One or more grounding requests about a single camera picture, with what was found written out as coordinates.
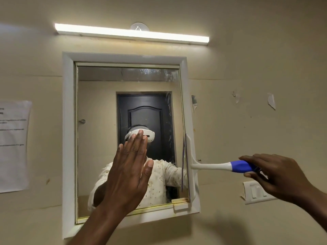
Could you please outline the white wall switch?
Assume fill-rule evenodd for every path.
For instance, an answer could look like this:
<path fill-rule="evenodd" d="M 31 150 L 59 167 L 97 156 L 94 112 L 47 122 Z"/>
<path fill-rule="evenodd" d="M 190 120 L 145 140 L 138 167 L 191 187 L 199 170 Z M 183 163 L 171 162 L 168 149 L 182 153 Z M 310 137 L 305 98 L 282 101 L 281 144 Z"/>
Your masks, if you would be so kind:
<path fill-rule="evenodd" d="M 276 200 L 277 198 L 268 194 L 257 181 L 243 182 L 244 194 L 241 198 L 245 205 Z"/>

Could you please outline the round white wall mount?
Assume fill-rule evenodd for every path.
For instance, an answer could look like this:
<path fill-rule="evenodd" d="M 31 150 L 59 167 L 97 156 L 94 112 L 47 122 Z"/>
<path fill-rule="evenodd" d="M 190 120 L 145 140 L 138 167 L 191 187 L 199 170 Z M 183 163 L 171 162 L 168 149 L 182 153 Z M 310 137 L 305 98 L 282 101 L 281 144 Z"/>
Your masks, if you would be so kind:
<path fill-rule="evenodd" d="M 149 32 L 149 27 L 141 22 L 135 22 L 130 26 L 130 30 Z"/>

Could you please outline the white mirror cabinet frame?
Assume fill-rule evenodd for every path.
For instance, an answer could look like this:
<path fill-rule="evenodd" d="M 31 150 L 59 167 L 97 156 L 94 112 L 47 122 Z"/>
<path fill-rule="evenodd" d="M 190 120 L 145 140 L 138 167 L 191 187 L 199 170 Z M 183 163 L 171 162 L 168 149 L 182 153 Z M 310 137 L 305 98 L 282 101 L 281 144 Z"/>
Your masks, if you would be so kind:
<path fill-rule="evenodd" d="M 77 73 L 76 63 L 91 64 L 127 64 L 172 66 L 180 69 L 183 100 L 183 114 L 186 118 L 185 132 L 192 140 L 192 155 L 196 158 L 194 130 L 192 120 L 192 105 L 189 88 L 187 57 L 163 55 L 136 55 L 110 53 L 63 52 L 63 203 L 62 203 L 62 238 L 67 241 L 82 228 L 77 223 Z M 195 176 L 198 187 L 198 176 Z M 150 210 L 136 210 L 125 217 L 118 229 L 139 225 L 147 222 L 160 221 L 183 215 L 201 212 L 199 193 L 191 202 L 191 208 L 175 213 L 173 205 L 167 207 L 150 207 Z"/>

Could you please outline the white and blue squeegee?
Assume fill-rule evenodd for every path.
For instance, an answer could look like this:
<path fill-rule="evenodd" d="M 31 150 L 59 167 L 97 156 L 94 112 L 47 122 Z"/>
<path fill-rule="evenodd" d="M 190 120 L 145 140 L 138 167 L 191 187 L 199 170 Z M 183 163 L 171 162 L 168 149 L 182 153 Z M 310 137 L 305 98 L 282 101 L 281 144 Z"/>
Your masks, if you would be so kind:
<path fill-rule="evenodd" d="M 201 164 L 198 163 L 194 156 L 192 155 L 193 149 L 191 148 L 192 140 L 188 134 L 185 135 L 184 140 L 186 148 L 186 162 L 187 162 L 187 171 L 189 173 L 188 182 L 189 182 L 189 193 L 190 193 L 190 202 L 193 202 L 196 198 L 196 195 L 199 193 L 197 184 L 195 183 L 195 176 L 199 170 L 225 170 L 234 173 L 248 173 L 248 172 L 259 172 L 261 169 L 255 166 L 252 163 L 248 163 L 244 160 L 236 160 L 222 164 Z"/>

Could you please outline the person's left forearm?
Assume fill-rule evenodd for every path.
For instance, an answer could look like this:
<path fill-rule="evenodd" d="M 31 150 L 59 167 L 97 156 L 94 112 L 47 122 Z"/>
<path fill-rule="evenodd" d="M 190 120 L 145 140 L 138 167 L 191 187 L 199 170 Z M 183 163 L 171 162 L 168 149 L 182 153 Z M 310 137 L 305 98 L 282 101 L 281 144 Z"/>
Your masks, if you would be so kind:
<path fill-rule="evenodd" d="M 120 222 L 133 209 L 103 201 L 67 245 L 106 245 Z"/>

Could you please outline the cabinet mirror door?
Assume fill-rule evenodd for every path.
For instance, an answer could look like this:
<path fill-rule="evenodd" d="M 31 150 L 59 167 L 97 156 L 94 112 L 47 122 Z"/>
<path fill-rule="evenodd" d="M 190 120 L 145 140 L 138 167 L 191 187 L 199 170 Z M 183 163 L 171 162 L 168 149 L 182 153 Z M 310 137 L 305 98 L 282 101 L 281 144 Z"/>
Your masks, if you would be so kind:
<path fill-rule="evenodd" d="M 76 73 L 77 223 L 94 210 L 118 145 L 139 130 L 154 168 L 136 210 L 190 198 L 179 67 L 76 63 Z"/>

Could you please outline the white tube light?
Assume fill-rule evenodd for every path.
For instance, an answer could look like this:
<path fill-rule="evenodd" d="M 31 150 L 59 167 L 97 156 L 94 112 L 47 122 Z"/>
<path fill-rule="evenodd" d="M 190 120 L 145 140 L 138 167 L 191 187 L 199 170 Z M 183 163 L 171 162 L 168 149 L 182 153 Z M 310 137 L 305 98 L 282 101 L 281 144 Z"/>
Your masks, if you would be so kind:
<path fill-rule="evenodd" d="M 104 37 L 113 39 L 154 41 L 191 45 L 208 45 L 210 41 L 210 38 L 206 36 L 151 32 L 135 29 L 118 29 L 61 23 L 55 23 L 54 27 L 59 35 L 80 37 Z"/>

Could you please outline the person's right hand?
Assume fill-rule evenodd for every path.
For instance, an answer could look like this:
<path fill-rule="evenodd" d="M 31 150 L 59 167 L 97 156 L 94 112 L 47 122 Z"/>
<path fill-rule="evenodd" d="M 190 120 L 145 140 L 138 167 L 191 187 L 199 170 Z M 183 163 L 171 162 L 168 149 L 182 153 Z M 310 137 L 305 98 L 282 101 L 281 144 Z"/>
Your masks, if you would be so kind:
<path fill-rule="evenodd" d="M 311 185 L 294 159 L 264 153 L 253 156 L 262 159 L 262 166 L 257 166 L 261 170 L 244 176 L 257 181 L 268 194 L 296 204 L 300 194 Z"/>

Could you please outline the person's left hand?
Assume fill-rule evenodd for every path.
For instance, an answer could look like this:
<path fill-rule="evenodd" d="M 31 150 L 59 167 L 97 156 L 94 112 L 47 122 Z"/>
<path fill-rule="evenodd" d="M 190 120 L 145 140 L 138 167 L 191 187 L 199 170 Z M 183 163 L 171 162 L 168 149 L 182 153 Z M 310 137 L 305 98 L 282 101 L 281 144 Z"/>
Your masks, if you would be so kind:
<path fill-rule="evenodd" d="M 139 192 L 139 181 L 146 163 L 148 138 L 143 130 L 139 130 L 139 148 L 132 167 L 129 167 L 129 140 L 124 144 L 125 162 L 118 169 L 112 168 L 108 174 L 103 201 L 118 202 L 135 210 L 145 196 Z"/>

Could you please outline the white paper notice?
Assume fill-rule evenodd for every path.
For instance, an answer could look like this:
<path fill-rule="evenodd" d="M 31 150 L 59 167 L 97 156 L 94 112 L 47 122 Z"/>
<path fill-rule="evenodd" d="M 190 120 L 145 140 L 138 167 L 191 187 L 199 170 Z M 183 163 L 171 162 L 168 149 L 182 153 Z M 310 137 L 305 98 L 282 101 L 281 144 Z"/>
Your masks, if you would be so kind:
<path fill-rule="evenodd" d="M 27 134 L 31 101 L 0 101 L 0 193 L 29 186 Z"/>

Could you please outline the person's right forearm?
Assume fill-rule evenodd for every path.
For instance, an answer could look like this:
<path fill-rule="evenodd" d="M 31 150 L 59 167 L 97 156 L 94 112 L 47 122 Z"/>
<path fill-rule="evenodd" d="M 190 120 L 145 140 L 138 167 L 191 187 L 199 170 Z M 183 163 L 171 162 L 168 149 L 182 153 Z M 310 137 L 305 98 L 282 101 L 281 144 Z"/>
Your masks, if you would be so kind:
<path fill-rule="evenodd" d="M 327 193 L 311 184 L 300 194 L 296 205 L 305 210 L 327 233 Z"/>

